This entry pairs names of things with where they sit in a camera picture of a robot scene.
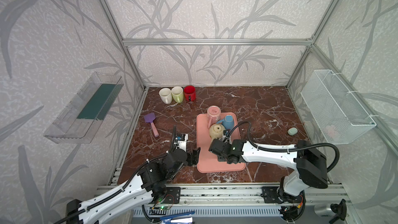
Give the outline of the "pink plastic tray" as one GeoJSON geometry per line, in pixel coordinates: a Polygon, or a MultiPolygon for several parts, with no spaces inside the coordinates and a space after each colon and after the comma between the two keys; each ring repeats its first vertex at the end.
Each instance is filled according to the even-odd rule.
{"type": "Polygon", "coordinates": [[[207,114],[197,115],[197,148],[201,149],[197,169],[201,173],[233,172],[245,169],[245,163],[227,164],[209,150],[212,139],[209,135],[207,114]]]}

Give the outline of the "pink mug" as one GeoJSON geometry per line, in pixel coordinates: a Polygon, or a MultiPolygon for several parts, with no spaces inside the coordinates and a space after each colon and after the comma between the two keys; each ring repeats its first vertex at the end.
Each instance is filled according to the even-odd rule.
{"type": "Polygon", "coordinates": [[[221,109],[218,106],[210,106],[207,109],[207,128],[210,129],[210,127],[217,123],[220,119],[221,115],[221,109]]]}

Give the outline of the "white mug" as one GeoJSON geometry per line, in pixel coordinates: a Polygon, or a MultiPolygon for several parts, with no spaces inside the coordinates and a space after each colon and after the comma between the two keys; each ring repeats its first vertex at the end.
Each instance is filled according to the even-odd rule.
{"type": "Polygon", "coordinates": [[[173,97],[170,88],[162,88],[159,91],[159,96],[164,104],[171,104],[173,97]]]}

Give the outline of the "light green mug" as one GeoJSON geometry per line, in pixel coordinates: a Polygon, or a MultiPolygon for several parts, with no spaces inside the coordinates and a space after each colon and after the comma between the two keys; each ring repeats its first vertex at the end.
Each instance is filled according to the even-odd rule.
{"type": "Polygon", "coordinates": [[[184,100],[184,93],[182,87],[173,87],[171,90],[172,98],[176,103],[182,103],[184,100]]]}

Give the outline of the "red mug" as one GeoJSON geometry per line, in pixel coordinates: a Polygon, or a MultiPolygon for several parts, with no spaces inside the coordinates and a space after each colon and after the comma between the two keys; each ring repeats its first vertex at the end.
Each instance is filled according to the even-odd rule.
{"type": "Polygon", "coordinates": [[[193,102],[196,100],[196,88],[192,85],[188,85],[183,89],[184,97],[187,102],[193,102]]]}

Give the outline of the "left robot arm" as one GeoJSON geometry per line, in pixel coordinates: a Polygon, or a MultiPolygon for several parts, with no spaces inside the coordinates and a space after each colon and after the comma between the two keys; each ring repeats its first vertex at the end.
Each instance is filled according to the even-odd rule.
{"type": "Polygon", "coordinates": [[[142,164],[124,183],[87,201],[67,204],[66,216],[57,224],[104,224],[137,206],[159,202],[167,195],[166,184],[181,168],[194,166],[201,149],[191,152],[176,148],[142,164]]]}

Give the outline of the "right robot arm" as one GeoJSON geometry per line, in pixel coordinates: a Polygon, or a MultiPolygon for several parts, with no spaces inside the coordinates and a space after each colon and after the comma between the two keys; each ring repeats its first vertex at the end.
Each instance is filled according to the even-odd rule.
{"type": "Polygon", "coordinates": [[[209,152],[228,164],[262,162],[276,164],[293,170],[281,179],[277,189],[265,195],[272,202],[282,204],[296,200],[307,188],[327,189],[328,172],[340,159],[339,149],[330,143],[277,146],[258,144],[251,140],[234,140],[232,143],[213,140],[209,152]]]}

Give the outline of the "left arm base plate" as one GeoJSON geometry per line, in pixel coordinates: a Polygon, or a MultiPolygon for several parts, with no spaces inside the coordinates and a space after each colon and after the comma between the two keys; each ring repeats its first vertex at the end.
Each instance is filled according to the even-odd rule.
{"type": "Polygon", "coordinates": [[[178,204],[181,197],[181,188],[180,187],[167,187],[166,193],[160,200],[157,201],[157,204],[178,204]]]}

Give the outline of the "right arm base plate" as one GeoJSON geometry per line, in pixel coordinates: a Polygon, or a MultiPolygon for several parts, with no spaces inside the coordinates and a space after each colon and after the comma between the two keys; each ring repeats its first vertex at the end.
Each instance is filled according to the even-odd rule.
{"type": "Polygon", "coordinates": [[[304,192],[302,191],[298,196],[292,196],[284,193],[279,187],[266,186],[261,188],[261,197],[264,203],[285,204],[292,203],[299,205],[305,202],[304,192]]]}

